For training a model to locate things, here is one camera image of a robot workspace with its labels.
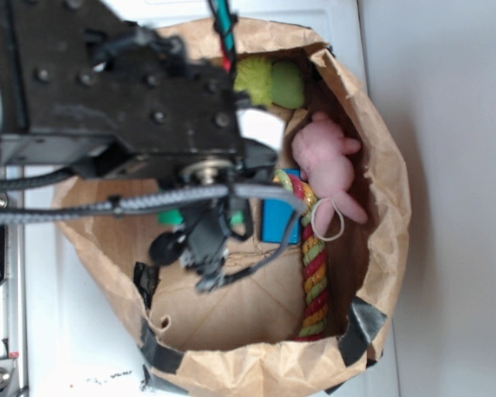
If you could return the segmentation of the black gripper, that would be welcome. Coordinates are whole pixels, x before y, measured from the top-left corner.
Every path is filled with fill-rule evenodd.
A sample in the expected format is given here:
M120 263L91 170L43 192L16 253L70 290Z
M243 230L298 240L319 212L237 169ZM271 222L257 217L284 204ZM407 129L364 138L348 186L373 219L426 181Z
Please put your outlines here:
M84 179L271 179L274 149L241 134L230 71L100 1L0 1L0 168Z

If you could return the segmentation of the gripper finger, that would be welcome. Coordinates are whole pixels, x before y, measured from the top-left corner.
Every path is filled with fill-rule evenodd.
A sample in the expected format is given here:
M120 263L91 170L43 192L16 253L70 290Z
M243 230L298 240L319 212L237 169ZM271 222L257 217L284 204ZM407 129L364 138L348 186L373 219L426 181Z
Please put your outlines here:
M258 108L241 109L236 112L241 136L258 141L280 153L284 142L284 120Z

